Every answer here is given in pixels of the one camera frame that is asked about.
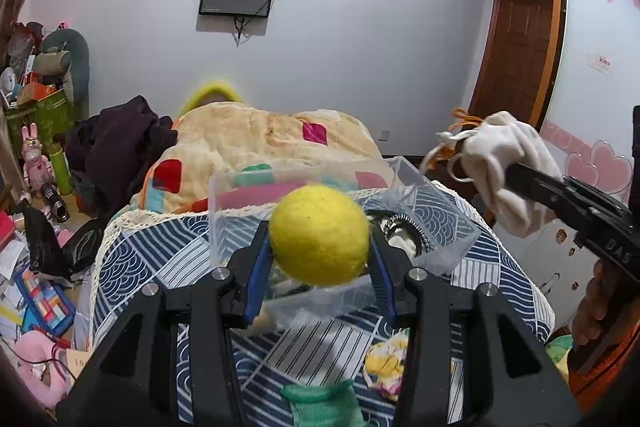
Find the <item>right hand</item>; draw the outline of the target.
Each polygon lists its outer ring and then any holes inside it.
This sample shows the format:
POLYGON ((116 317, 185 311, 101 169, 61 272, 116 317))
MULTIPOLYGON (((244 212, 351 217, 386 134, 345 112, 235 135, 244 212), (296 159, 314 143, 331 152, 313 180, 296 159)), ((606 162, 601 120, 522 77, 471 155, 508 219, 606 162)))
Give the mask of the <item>right hand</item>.
POLYGON ((572 337, 575 346, 583 346, 595 340, 602 332, 600 322, 608 311, 608 294, 604 288, 606 268, 599 260, 593 267, 593 277, 587 285, 585 297, 579 303, 572 322, 572 337))

